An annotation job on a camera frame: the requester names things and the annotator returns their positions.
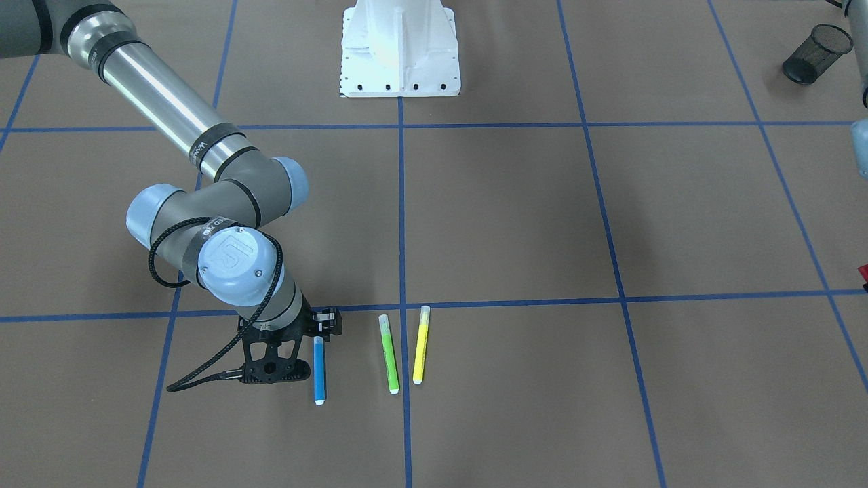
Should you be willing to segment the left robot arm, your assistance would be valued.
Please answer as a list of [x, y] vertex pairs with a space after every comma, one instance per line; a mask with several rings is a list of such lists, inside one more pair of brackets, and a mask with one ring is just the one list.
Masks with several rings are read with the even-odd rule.
[[849, 24], [859, 75], [859, 102], [865, 109], [862, 119], [850, 125], [850, 136], [856, 159], [856, 170], [867, 179], [867, 1], [840, 1], [844, 18]]

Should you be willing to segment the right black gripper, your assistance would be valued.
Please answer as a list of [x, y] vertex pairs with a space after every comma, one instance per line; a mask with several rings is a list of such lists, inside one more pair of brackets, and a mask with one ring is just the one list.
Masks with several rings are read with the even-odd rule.
[[329, 341], [343, 333], [339, 309], [313, 310], [303, 293], [278, 293], [263, 315], [248, 325], [254, 311], [241, 308], [238, 319], [244, 364], [237, 380], [248, 385], [306, 380], [312, 368], [298, 358], [304, 338]]

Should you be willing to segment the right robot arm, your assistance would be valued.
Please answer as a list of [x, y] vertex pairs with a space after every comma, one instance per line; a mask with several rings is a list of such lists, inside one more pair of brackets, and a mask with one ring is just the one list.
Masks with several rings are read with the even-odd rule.
[[140, 37], [111, 1], [3, 1], [3, 58], [62, 56], [130, 103], [201, 179], [199, 188], [154, 184], [128, 205], [126, 228], [148, 250], [162, 287], [198, 287], [236, 313], [233, 336], [167, 386], [211, 381], [247, 385], [317, 374], [302, 342], [341, 334], [337, 308], [314, 309], [291, 275], [285, 250], [264, 227], [298, 210], [310, 194], [306, 171], [270, 157], [221, 115]]

